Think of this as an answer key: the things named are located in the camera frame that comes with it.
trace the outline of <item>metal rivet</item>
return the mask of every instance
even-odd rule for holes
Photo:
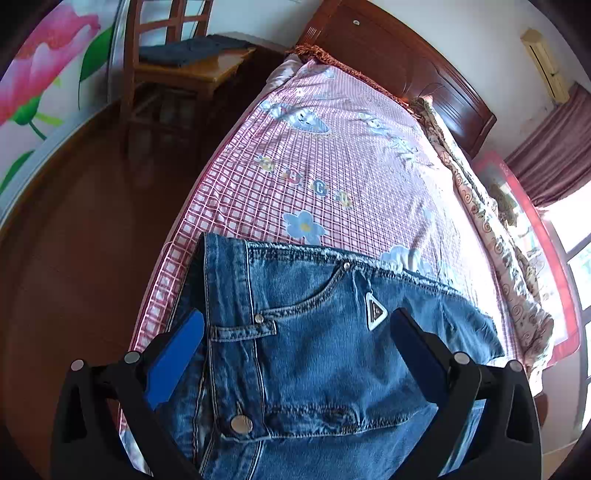
[[[84,366],[84,360],[74,360],[70,365],[72,371],[77,372],[78,370],[82,369]]]
[[[139,352],[136,351],[132,351],[132,352],[127,352],[125,354],[125,356],[123,357],[123,360],[125,361],[126,364],[134,364],[139,360]]]
[[[470,363],[470,357],[464,352],[454,353],[453,359],[460,365],[467,365]]]
[[[246,435],[252,432],[252,420],[246,415],[236,415],[230,422],[230,426],[234,432],[240,435]]]
[[[523,370],[523,365],[517,360],[511,360],[509,362],[509,368],[511,368],[514,372],[521,372]]]

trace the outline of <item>maroon curtain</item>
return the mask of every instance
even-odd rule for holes
[[[591,94],[575,83],[560,105],[505,163],[536,207],[548,206],[591,180]]]

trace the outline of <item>window frame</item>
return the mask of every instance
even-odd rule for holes
[[[546,227],[546,230],[554,244],[558,256],[561,258],[564,266],[564,273],[566,275],[571,295],[573,296],[574,307],[577,316],[577,323],[579,324],[579,359],[580,359],[580,382],[579,382],[579,403],[577,405],[577,413],[574,418],[573,433],[578,438],[583,432],[583,418],[585,414],[585,407],[587,404],[587,389],[591,384],[591,376],[588,376],[589,371],[589,359],[588,351],[591,345],[587,344],[587,335],[585,328],[587,324],[591,323],[591,306],[583,310],[581,299],[579,297],[579,289],[574,280],[573,271],[570,268],[569,261],[572,260],[578,253],[580,253],[589,243],[591,243],[591,233],[588,234],[583,240],[571,248],[568,252],[564,250],[564,246],[558,232],[554,228],[552,221],[542,215],[542,223]]]

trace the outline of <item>blue flower print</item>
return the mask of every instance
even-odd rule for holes
[[[305,210],[302,210],[297,215],[284,213],[283,221],[287,224],[285,229],[290,237],[295,239],[303,237],[308,245],[320,245],[320,237],[326,235],[324,227],[319,223],[315,223],[310,212]]]
[[[265,100],[261,103],[261,109],[268,112],[276,120],[287,122],[297,130],[311,134],[327,134],[330,132],[330,127],[309,108],[286,103],[272,104]]]

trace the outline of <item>green leaf painting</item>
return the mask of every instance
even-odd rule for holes
[[[19,125],[27,125],[33,117],[37,114],[37,108],[39,108],[39,101],[41,96],[31,98],[25,105],[21,105],[14,115],[12,120]]]
[[[18,157],[14,161],[14,163],[11,165],[11,167],[6,172],[6,176],[4,177],[4,180],[2,180],[2,183],[0,183],[0,194],[2,194],[2,192],[4,191],[4,189],[6,188],[8,183],[12,180],[12,178],[16,175],[18,170],[28,160],[28,158],[31,156],[31,154],[33,152],[34,152],[34,150],[30,150],[26,153],[23,153],[20,157]]]
[[[113,26],[107,28],[88,45],[82,60],[82,69],[80,71],[81,82],[86,80],[109,60],[112,37]]]

